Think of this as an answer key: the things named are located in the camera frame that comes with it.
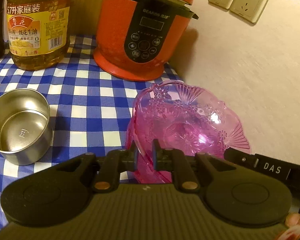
stainless steel bowl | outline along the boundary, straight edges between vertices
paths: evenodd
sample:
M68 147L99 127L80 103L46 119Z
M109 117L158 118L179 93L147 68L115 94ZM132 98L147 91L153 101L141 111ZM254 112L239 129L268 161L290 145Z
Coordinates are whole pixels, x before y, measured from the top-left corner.
M36 90L22 88L0 97L0 153L9 162L28 165L39 160L52 140L50 107Z

orange pressure cooker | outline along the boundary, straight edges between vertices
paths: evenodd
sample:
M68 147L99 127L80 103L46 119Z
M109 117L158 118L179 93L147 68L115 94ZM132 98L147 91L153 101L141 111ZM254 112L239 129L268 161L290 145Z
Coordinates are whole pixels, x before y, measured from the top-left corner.
M132 81L163 73L191 18L193 0L103 0L96 63L106 72Z

pink fruit bowl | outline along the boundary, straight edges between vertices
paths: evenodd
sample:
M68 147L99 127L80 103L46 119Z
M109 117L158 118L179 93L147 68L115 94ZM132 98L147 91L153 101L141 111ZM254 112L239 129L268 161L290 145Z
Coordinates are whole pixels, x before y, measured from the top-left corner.
M205 152L223 158L228 147L250 153L239 117L209 91L165 81L142 90L134 100L126 147L134 140L140 155L135 177L140 183L170 183L171 173L155 171L152 140L186 155Z

digital display screen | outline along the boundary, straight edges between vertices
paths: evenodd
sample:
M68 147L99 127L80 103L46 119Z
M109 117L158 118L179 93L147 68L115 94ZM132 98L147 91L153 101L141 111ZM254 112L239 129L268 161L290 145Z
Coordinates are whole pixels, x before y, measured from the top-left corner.
M150 19L150 18L147 18L147 17L142 17L141 21L140 21L140 25L151 28L151 29L161 31L162 27L164 25L164 22L160 22L160 21Z

table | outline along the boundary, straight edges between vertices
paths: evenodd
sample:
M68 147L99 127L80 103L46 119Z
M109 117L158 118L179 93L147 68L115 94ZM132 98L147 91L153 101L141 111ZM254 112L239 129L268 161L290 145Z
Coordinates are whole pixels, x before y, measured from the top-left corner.
M36 163L17 166L0 154L0 195L11 182L85 152L105 156L124 146L133 100L151 83L179 80L165 66L163 75L151 82L129 82L104 72L95 63L93 36L71 36L65 58L54 67L36 72L18 69L9 50L0 59L0 96L16 88L32 88L42 93L51 109L54 138L47 153ZM134 180L133 174L121 174L121 182ZM7 220L0 207L0 229Z

